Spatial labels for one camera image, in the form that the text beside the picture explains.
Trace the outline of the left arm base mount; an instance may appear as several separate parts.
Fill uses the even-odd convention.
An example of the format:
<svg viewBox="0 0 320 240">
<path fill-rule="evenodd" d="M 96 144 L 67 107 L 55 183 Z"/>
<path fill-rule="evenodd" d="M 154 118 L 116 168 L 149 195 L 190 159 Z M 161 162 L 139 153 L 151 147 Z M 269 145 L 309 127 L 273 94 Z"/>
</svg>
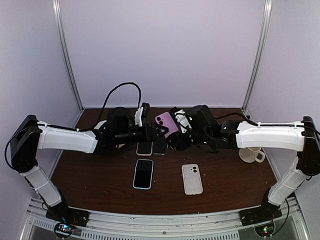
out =
<svg viewBox="0 0 320 240">
<path fill-rule="evenodd" d="M 45 217 L 56 221 L 53 227 L 53 233 L 59 239 L 69 238 L 74 234 L 78 227 L 86 227 L 90 213 L 86 210 L 66 208 L 58 209 L 56 207 L 48 207 Z"/>
</svg>

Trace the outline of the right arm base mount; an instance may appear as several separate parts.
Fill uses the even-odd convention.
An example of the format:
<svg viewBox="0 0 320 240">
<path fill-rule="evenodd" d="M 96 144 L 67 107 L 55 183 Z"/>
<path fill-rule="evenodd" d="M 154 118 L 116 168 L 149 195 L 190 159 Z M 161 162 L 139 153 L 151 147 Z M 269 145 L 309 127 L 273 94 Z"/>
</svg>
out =
<svg viewBox="0 0 320 240">
<path fill-rule="evenodd" d="M 275 219 L 282 216 L 280 205 L 263 200 L 258 207 L 239 212 L 242 226 L 254 226 L 255 233 L 262 238 L 271 238 L 276 233 Z"/>
</svg>

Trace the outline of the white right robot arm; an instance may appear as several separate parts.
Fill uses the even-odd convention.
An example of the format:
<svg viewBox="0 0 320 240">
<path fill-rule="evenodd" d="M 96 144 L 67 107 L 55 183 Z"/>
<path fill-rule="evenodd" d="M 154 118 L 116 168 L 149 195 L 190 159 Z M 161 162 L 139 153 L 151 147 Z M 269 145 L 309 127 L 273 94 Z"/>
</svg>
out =
<svg viewBox="0 0 320 240">
<path fill-rule="evenodd" d="M 191 146 L 208 146 L 213 152 L 253 148 L 291 151 L 291 166 L 265 192 L 256 210 L 261 221 L 268 220 L 289 195 L 320 173 L 320 133 L 309 116 L 288 123 L 254 122 L 245 116 L 219 122 L 207 105 L 196 105 L 186 111 L 174 107 L 156 121 L 164 127 L 168 144 L 177 151 Z"/>
</svg>

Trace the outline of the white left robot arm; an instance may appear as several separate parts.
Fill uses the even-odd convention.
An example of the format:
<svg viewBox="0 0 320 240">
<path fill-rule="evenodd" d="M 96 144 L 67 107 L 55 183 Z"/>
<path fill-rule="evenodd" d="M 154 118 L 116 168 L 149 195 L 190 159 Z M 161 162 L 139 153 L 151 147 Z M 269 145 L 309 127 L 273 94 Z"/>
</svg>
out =
<svg viewBox="0 0 320 240">
<path fill-rule="evenodd" d="M 56 149 L 105 155 L 120 145 L 155 142 L 169 129 L 156 122 L 144 123 L 148 113 L 149 108 L 145 104 L 134 115 L 125 107 L 112 108 L 107 112 L 106 120 L 98 121 L 89 129 L 48 124 L 30 114 L 8 140 L 4 150 L 10 151 L 10 157 L 4 159 L 39 194 L 51 214 L 61 222 L 67 222 L 72 218 L 72 211 L 40 167 L 37 151 Z"/>
</svg>

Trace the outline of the purple phone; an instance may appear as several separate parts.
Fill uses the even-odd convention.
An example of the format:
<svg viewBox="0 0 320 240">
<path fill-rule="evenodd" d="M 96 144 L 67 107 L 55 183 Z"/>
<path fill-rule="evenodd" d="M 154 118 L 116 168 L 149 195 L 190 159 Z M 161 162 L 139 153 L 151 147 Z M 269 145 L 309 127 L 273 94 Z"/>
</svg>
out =
<svg viewBox="0 0 320 240">
<path fill-rule="evenodd" d="M 168 129 L 167 133 L 164 134 L 164 138 L 167 139 L 171 134 L 179 131 L 179 128 L 174 121 L 172 115 L 169 112 L 164 112 L 155 117 L 155 122 L 162 127 Z"/>
</svg>

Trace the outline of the cream case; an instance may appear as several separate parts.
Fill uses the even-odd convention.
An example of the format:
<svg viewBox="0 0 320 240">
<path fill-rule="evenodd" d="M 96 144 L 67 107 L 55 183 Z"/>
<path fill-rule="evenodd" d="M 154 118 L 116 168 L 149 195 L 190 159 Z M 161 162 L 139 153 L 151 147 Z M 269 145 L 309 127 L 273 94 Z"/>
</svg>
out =
<svg viewBox="0 0 320 240">
<path fill-rule="evenodd" d="M 199 166 L 196 163 L 181 166 L 184 193 L 187 196 L 203 193 L 203 184 Z"/>
</svg>

